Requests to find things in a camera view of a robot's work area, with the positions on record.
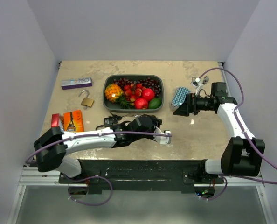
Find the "green lime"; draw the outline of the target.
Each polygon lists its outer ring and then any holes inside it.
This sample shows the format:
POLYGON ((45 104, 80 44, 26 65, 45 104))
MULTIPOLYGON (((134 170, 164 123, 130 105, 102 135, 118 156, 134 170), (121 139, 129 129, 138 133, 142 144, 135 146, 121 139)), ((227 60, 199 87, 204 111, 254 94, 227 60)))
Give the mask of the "green lime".
POLYGON ((160 98, 153 98, 148 103, 148 109, 155 110, 155 109, 161 107, 161 104, 162 104, 162 101, 160 98))

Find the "red cherries cluster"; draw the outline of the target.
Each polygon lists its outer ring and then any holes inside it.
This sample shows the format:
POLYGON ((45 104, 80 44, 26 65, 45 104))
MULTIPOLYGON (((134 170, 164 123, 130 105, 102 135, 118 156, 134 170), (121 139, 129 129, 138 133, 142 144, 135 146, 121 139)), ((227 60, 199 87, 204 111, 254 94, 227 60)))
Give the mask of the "red cherries cluster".
POLYGON ((128 84, 123 87, 126 100, 134 102, 142 96, 143 90, 146 88, 141 84, 128 84))

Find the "dark grapes bunch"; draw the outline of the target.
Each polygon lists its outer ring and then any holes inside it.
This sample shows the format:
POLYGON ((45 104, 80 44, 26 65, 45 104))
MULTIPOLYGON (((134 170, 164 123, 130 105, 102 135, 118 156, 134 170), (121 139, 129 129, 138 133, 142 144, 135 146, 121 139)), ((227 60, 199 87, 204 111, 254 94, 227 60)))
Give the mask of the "dark grapes bunch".
POLYGON ((141 83, 145 88, 150 88, 154 91, 155 97, 159 97, 159 94, 162 92, 162 86, 159 81, 151 79, 150 77, 141 80, 130 80, 128 78, 118 78, 114 79, 114 84, 120 86, 123 90, 123 87, 128 84, 139 84, 141 83))

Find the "toy pineapple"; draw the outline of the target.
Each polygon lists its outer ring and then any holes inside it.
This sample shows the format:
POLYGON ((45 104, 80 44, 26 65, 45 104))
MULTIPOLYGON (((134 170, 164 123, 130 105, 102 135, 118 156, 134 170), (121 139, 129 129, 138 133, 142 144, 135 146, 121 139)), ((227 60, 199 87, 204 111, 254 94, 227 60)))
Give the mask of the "toy pineapple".
POLYGON ((107 100, 113 104, 120 105, 124 109, 131 109, 132 103, 126 99, 123 90, 117 84, 110 84, 104 90, 107 100))

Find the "black padlock with keys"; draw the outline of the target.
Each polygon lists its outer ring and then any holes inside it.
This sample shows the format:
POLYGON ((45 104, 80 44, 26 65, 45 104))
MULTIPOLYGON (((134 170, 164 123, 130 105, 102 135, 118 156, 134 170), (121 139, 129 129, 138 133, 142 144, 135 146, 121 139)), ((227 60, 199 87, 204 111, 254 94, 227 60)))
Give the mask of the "black padlock with keys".
POLYGON ((95 128, 95 130, 98 130, 100 128, 103 127, 110 127, 112 125, 117 124, 124 116, 119 116, 117 114, 113 114, 112 112, 110 112, 111 116, 104 118, 104 124, 103 125, 99 125, 95 128))

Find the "blue chevron sponge pack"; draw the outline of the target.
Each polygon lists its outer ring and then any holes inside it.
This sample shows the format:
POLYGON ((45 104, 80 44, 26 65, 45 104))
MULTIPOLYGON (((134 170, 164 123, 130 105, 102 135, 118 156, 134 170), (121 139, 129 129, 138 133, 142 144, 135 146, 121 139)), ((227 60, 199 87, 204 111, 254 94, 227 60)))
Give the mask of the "blue chevron sponge pack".
POLYGON ((173 109, 178 109, 185 101, 187 94, 190 90, 186 87, 177 87, 175 90, 175 95, 172 98, 171 106, 173 109))

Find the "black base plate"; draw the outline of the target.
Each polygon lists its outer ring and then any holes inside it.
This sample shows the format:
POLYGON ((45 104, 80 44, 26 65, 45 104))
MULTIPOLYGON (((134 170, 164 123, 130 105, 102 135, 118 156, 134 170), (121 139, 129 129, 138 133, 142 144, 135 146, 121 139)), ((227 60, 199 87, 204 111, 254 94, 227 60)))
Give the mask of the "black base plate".
POLYGON ((214 184, 230 185, 230 178, 206 174, 205 161, 190 160, 81 160, 81 173, 58 182, 83 187, 89 194, 114 191, 178 191, 194 193, 214 184))

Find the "red apple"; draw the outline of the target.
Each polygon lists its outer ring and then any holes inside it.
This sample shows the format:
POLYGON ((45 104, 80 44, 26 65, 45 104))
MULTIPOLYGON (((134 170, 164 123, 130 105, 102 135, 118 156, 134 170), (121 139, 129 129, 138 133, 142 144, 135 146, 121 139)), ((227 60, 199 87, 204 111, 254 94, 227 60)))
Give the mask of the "red apple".
POLYGON ((134 101, 134 107, 137 110, 144 110, 148 108, 148 101, 144 98, 137 98, 134 101))
POLYGON ((152 89, 146 88, 142 91, 141 97, 149 102, 155 98, 155 93, 152 89))

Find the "purple silver toothpaste box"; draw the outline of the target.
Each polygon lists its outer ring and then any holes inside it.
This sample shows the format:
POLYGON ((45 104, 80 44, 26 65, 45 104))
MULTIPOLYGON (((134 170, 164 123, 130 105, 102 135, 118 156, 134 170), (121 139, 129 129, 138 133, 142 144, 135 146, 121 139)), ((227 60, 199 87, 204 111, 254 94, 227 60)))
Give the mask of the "purple silver toothpaste box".
POLYGON ((91 87, 91 86, 92 86, 91 77, 67 79, 67 80, 61 81, 61 88, 63 90, 77 89, 77 88, 91 87))

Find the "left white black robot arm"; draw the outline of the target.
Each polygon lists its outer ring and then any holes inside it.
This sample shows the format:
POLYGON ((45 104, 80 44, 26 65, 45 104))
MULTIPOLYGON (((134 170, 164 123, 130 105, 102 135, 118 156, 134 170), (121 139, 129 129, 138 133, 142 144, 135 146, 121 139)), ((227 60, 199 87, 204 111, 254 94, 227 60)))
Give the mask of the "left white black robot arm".
POLYGON ((162 132, 161 124, 159 118, 143 115, 131 122, 124 121, 88 132, 68 132, 58 126, 52 127, 34 142, 38 171, 57 170, 75 183, 81 183, 85 180, 86 172, 81 163, 71 159, 69 154, 96 148, 126 147, 143 138, 166 145, 170 133, 162 132))

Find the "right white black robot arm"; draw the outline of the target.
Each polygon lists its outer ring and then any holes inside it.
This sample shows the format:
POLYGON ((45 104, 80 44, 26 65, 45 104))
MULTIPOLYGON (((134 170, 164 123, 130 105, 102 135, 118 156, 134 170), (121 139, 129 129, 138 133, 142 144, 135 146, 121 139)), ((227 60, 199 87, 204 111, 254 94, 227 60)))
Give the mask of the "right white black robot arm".
POLYGON ((264 153, 265 143, 257 139, 252 133, 247 134, 244 121, 236 109, 237 101, 227 94, 224 82, 211 84, 209 96, 201 97, 191 93, 185 87, 176 89, 172 99, 172 106, 176 107, 174 115, 188 117, 197 115, 201 111, 214 111, 222 120, 230 140, 219 160, 202 160, 198 168, 191 173, 191 177, 201 183, 208 183, 218 175, 257 176, 262 164, 262 158, 253 149, 256 146, 260 153, 264 153))

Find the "red apple front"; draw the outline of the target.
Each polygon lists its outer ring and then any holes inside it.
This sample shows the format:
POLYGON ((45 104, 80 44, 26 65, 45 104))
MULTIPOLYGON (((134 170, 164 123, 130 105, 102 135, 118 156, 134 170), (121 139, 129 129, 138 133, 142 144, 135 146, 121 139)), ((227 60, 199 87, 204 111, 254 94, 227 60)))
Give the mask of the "red apple front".
POLYGON ((148 101, 144 98, 137 98, 134 101, 134 107, 137 110, 144 110, 148 108, 148 101))

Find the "red small box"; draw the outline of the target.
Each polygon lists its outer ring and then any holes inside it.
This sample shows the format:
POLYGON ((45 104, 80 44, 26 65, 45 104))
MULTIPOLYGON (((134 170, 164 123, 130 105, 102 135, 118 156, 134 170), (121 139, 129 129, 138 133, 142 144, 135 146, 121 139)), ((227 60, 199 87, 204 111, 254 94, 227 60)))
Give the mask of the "red small box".
POLYGON ((61 119, 61 115, 60 114, 52 114, 51 117, 51 127, 57 127, 57 126, 61 126, 62 123, 62 119, 61 119))

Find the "red apple back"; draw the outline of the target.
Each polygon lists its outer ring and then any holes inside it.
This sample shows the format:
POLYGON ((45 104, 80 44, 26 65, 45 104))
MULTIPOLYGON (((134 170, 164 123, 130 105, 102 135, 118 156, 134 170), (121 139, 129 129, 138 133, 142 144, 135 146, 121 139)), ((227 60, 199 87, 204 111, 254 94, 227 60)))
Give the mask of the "red apple back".
POLYGON ((155 98, 155 93, 152 89, 146 88, 142 91, 141 97, 149 102, 155 98))

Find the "small brass open padlock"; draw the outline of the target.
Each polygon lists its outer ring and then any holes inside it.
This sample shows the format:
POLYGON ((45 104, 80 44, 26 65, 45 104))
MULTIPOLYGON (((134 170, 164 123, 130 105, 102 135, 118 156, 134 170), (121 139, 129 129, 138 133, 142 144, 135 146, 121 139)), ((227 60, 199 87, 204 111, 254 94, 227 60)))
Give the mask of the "small brass open padlock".
POLYGON ((87 110, 87 109, 89 109, 93 106, 94 100, 91 99, 91 98, 88 98, 88 96, 89 96, 89 91, 88 90, 82 90, 79 93, 78 97, 80 98, 83 94, 84 94, 84 98, 81 101, 81 105, 83 106, 83 108, 85 110, 87 110))

